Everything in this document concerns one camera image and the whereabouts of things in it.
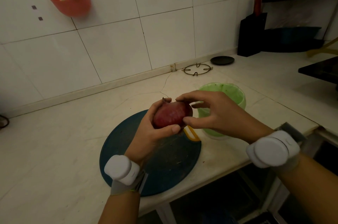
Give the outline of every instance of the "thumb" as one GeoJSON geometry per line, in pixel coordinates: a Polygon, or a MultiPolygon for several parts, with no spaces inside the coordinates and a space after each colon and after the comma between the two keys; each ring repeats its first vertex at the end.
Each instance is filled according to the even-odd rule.
{"type": "Polygon", "coordinates": [[[194,129],[210,128],[210,117],[184,117],[183,122],[194,129]]]}
{"type": "Polygon", "coordinates": [[[171,135],[178,133],[180,130],[181,130],[181,127],[178,124],[168,125],[161,129],[155,129],[154,138],[161,139],[161,138],[169,137],[171,135]]]}

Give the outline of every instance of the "baseboard trim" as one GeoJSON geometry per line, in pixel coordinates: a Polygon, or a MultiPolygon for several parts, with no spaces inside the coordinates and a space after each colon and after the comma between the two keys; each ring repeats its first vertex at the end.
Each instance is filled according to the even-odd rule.
{"type": "Polygon", "coordinates": [[[226,51],[221,51],[221,52],[217,52],[217,53],[213,53],[213,54],[209,54],[207,56],[202,56],[202,57],[198,57],[195,59],[191,59],[191,60],[185,60],[185,61],[181,61],[172,65],[168,65],[162,68],[157,68],[154,70],[149,70],[140,74],[136,74],[136,75],[132,75],[132,76],[128,76],[128,77],[124,77],[118,80],[114,80],[111,82],[107,82],[104,84],[100,84],[100,85],[95,85],[89,88],[85,88],[82,90],[78,90],[75,92],[71,92],[71,93],[67,93],[67,94],[63,94],[60,96],[56,96],[53,98],[49,98],[49,99],[44,99],[38,102],[34,102],[31,104],[27,104],[21,107],[17,107],[14,108],[10,111],[7,111],[5,113],[2,113],[2,115],[8,117],[8,118],[13,118],[16,116],[20,116],[20,115],[24,115],[30,112],[34,112],[43,108],[47,108],[47,107],[51,107],[51,106],[55,106],[55,105],[59,105],[68,101],[72,101],[75,99],[79,99],[79,98],[83,98],[92,94],[96,94],[99,92],[103,92],[106,90],[110,90],[110,89],[114,89],[116,87],[120,87],[123,85],[128,85],[134,82],[138,82],[144,79],[148,79],[150,77],[154,77],[154,76],[158,76],[158,75],[162,75],[165,73],[169,73],[172,71],[176,71],[179,69],[182,69],[186,66],[189,66],[191,64],[195,64],[195,63],[202,63],[205,61],[210,60],[212,57],[215,56],[221,56],[221,55],[232,55],[235,54],[237,52],[236,48],[234,49],[229,49],[226,51]]]}

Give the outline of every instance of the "person's left hand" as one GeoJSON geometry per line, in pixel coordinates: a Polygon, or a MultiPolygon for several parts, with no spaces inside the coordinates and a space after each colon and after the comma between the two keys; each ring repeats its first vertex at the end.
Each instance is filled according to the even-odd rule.
{"type": "MultiPolygon", "coordinates": [[[[171,98],[166,98],[165,100],[171,102],[171,98]]],[[[169,125],[161,129],[153,127],[154,115],[158,108],[162,106],[162,103],[162,100],[159,100],[151,105],[146,115],[142,118],[134,139],[124,154],[139,166],[142,166],[144,160],[154,151],[159,139],[174,135],[181,130],[178,124],[169,125]]]]}

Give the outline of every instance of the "finger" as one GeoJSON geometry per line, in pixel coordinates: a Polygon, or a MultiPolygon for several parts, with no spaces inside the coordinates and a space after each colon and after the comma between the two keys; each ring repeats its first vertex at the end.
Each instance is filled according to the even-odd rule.
{"type": "Polygon", "coordinates": [[[178,124],[168,125],[161,129],[153,130],[153,138],[155,140],[162,139],[165,137],[172,136],[177,134],[181,130],[181,127],[178,124]]]}
{"type": "Polygon", "coordinates": [[[210,108],[210,104],[206,102],[199,102],[196,104],[191,105],[193,108],[200,108],[200,107],[208,107],[210,108]]]}
{"type": "Polygon", "coordinates": [[[182,94],[176,98],[176,101],[186,101],[188,103],[196,102],[196,101],[208,101],[210,99],[210,92],[208,91],[192,91],[185,94],[182,94]]]}
{"type": "MultiPolygon", "coordinates": [[[[159,100],[155,103],[153,103],[150,108],[148,109],[146,115],[150,117],[150,120],[152,120],[152,118],[154,117],[156,111],[159,109],[159,107],[162,106],[163,104],[163,99],[159,100]]],[[[165,98],[166,102],[171,102],[171,98],[165,98]]]]}
{"type": "Polygon", "coordinates": [[[211,117],[184,117],[183,122],[194,129],[202,129],[202,128],[211,128],[212,118],[211,117]]]}

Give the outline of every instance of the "green plastic container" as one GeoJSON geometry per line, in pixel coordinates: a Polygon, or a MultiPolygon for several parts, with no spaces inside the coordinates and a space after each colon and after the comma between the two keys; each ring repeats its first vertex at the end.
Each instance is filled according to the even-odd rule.
{"type": "MultiPolygon", "coordinates": [[[[245,94],[237,85],[234,84],[221,84],[221,83],[209,83],[203,85],[199,90],[211,91],[211,92],[224,92],[230,99],[237,103],[242,109],[246,107],[245,94]]],[[[210,115],[209,108],[198,108],[198,117],[207,117],[210,115]]],[[[210,137],[224,137],[223,134],[215,132],[211,129],[203,129],[210,137]]]]}

